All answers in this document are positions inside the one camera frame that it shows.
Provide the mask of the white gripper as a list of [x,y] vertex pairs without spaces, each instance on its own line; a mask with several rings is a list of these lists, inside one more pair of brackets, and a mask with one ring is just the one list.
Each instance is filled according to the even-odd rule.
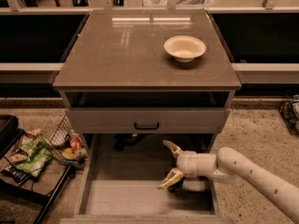
[[212,177],[213,173],[217,170],[215,154],[183,151],[178,145],[169,140],[163,140],[163,145],[177,159],[177,168],[170,170],[157,189],[168,189],[179,182],[184,176],[186,178],[195,178],[197,176]]

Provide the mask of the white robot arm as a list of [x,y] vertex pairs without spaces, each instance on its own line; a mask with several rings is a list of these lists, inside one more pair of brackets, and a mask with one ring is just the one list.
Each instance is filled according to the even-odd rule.
[[268,172],[238,151],[221,147],[216,154],[196,153],[182,150],[168,140],[163,140],[163,145],[171,151],[177,166],[170,170],[158,189],[168,189],[183,178],[204,176],[214,182],[230,184],[240,177],[295,224],[299,224],[299,188]]

